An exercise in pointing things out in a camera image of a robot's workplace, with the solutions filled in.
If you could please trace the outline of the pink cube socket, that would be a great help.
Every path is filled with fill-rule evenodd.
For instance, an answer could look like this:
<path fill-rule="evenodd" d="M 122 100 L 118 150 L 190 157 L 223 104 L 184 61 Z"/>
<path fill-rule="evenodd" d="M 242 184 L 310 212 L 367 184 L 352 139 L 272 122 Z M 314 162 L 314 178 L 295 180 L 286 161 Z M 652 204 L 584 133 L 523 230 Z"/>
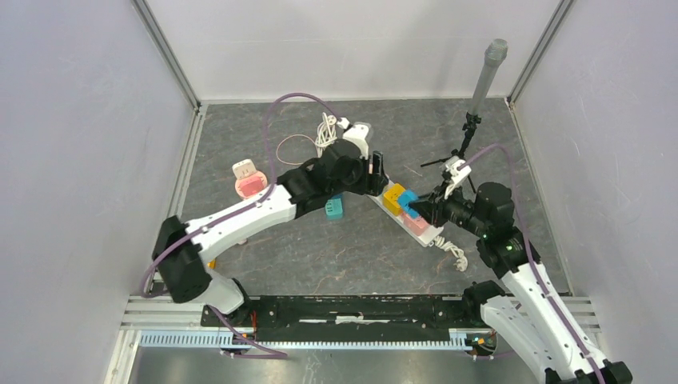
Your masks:
<path fill-rule="evenodd" d="M 430 225 L 421 217 L 411 218 L 404 211 L 401 214 L 405 227 L 415 236 L 421 236 Z"/>

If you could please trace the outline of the light blue adapter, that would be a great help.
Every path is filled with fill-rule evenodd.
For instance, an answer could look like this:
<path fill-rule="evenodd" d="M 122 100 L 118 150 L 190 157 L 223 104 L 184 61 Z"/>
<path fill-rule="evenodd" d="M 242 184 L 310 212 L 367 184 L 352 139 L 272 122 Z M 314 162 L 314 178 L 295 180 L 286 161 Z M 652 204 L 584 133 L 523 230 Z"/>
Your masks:
<path fill-rule="evenodd" d="M 397 204 L 408 216 L 411 218 L 418 218 L 420 216 L 419 213 L 410 206 L 410 204 L 415 202 L 418 198 L 419 196 L 414 191 L 405 190 L 401 195 L 398 196 Z"/>

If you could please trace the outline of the yellow cube socket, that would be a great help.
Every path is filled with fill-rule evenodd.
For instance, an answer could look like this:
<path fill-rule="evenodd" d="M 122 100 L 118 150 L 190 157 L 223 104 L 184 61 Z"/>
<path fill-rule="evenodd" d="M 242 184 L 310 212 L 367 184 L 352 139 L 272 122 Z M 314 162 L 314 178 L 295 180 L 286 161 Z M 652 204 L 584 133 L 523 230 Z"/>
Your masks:
<path fill-rule="evenodd" d="M 405 192 L 405 188 L 400 183 L 390 184 L 382 195 L 383 207 L 393 216 L 400 216 L 403 212 L 398 198 Z"/>

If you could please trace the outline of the teal power strip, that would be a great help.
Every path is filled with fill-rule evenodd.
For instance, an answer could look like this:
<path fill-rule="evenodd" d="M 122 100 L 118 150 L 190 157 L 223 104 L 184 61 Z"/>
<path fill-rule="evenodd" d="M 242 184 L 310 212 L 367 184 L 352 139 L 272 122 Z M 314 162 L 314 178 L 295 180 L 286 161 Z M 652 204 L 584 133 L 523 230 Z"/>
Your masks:
<path fill-rule="evenodd" d="M 344 216 L 342 195 L 331 197 L 325 204 L 325 216 L 328 220 L 338 220 Z"/>

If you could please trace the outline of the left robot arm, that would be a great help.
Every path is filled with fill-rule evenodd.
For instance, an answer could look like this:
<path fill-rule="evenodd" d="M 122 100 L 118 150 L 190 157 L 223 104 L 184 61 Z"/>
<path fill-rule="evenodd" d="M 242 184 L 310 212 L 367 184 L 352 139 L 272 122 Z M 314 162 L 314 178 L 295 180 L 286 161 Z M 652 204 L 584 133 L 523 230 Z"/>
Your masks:
<path fill-rule="evenodd" d="M 211 270 L 211 261 L 245 238 L 324 208 L 332 197 L 376 197 L 388 183 L 382 152 L 363 154 L 357 144 L 339 139 L 252 198 L 188 222 L 167 218 L 150 270 L 160 274 L 174 303 L 212 306 L 230 325 L 241 326 L 251 315 L 245 291 L 235 279 Z"/>

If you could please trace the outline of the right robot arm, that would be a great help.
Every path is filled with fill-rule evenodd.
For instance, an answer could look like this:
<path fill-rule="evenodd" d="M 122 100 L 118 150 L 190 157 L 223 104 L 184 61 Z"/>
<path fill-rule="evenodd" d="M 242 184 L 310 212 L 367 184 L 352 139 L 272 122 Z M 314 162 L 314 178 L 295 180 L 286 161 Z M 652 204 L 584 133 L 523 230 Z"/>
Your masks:
<path fill-rule="evenodd" d="M 477 236 L 477 250 L 499 283 L 466 289 L 462 317 L 493 328 L 540 383 L 630 383 L 630 369 L 596 347 L 554 290 L 544 264 L 514 219 L 512 191 L 481 184 L 473 201 L 442 186 L 404 205 L 428 224 L 450 222 Z"/>

